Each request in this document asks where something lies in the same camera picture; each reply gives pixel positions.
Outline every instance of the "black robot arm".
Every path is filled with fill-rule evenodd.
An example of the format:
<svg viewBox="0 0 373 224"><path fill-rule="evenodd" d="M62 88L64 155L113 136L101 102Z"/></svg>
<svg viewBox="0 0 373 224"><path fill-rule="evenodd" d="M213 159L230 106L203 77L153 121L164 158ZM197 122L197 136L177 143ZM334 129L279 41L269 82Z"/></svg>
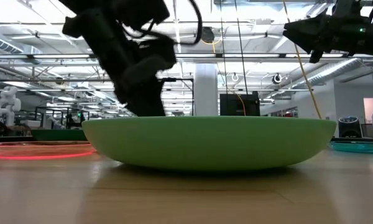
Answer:
<svg viewBox="0 0 373 224"><path fill-rule="evenodd" d="M63 33L83 36L100 65L114 83L114 93L127 109L137 116L165 116L160 98L163 81L155 76L177 62L173 39L151 31L170 16L163 0L60 0L76 17L67 17ZM194 0L190 0L198 17L195 45L201 39L202 18ZM148 30L142 26L151 22ZM154 39L135 42L127 38L128 26L143 37Z"/></svg>
<svg viewBox="0 0 373 224"><path fill-rule="evenodd" d="M361 16L361 0L337 0L333 15L326 11L311 19L285 24L283 35L319 62L323 52L332 50L373 55L373 10Z"/></svg>

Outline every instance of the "table surface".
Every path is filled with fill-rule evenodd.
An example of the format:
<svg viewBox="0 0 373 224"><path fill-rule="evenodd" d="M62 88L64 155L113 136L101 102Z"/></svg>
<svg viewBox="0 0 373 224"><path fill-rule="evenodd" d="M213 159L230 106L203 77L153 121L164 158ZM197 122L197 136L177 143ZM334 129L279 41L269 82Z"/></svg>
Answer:
<svg viewBox="0 0 373 224"><path fill-rule="evenodd" d="M98 154L0 160L0 224L373 223L373 155L323 151L297 166L196 175Z"/></svg>

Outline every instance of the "green plate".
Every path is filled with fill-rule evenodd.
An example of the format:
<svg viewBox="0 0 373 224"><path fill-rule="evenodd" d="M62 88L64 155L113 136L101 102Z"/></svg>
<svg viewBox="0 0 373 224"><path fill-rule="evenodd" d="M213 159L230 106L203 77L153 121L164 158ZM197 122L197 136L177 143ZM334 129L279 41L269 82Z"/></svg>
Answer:
<svg viewBox="0 0 373 224"><path fill-rule="evenodd" d="M87 141L83 130L32 130L32 136L38 141Z"/></svg>
<svg viewBox="0 0 373 224"><path fill-rule="evenodd" d="M126 164L189 171L257 170L303 162L334 134L333 121L266 117L146 117L83 122L102 154Z"/></svg>

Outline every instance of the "humanoid robot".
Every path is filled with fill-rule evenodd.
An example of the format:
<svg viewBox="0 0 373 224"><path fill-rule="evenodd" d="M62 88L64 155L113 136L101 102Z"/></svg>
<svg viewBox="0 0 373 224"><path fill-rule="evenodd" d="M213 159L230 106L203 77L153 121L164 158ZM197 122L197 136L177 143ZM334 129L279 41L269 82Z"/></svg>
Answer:
<svg viewBox="0 0 373 224"><path fill-rule="evenodd" d="M14 112L21 110L21 101L16 98L16 93L18 92L17 87L5 87L4 91L0 93L0 118L6 115L6 126L14 125Z"/></svg>

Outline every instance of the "pillar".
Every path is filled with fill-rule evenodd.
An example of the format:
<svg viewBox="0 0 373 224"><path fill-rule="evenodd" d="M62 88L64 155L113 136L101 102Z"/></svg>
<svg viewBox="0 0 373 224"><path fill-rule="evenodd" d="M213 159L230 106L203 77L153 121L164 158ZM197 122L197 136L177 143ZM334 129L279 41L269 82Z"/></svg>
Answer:
<svg viewBox="0 0 373 224"><path fill-rule="evenodd" d="M196 64L195 116L218 116L217 85L216 64Z"/></svg>

